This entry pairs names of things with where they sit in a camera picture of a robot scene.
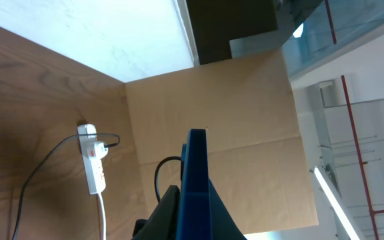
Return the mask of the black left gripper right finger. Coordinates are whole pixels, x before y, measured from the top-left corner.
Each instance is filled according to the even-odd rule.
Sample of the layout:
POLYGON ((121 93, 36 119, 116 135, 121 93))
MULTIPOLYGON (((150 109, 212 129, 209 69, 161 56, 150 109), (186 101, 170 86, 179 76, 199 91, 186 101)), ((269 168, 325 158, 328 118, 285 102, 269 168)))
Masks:
POLYGON ((211 181, 209 182, 209 195, 213 240, 246 240, 246 237, 236 226, 211 181))

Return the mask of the blue Galaxy smartphone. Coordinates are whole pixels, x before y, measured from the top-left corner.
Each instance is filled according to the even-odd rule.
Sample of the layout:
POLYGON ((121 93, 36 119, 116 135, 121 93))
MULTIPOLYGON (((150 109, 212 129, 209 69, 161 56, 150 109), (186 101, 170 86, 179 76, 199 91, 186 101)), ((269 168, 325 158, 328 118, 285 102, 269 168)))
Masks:
POLYGON ((190 130, 183 156, 176 239, 211 240, 206 130, 190 130))

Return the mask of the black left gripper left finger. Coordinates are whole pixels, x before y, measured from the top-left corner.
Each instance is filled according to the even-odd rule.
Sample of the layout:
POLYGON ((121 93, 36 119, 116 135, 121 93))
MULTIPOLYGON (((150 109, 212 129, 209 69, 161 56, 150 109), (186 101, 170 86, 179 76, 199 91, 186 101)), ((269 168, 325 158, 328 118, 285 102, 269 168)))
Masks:
POLYGON ((178 186, 170 185, 151 216, 148 219, 136 220, 132 240, 174 240, 179 195, 178 186))

